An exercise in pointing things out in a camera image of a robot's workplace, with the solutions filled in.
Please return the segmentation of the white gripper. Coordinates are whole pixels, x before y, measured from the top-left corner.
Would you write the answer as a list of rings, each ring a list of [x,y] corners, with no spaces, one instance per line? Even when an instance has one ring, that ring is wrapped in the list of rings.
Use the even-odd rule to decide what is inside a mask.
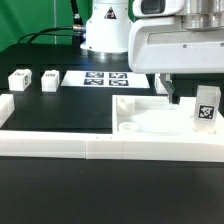
[[[224,29],[185,30],[177,16],[140,19],[130,30],[128,63],[135,73],[161,73],[169,102],[178,104],[170,74],[224,73]]]

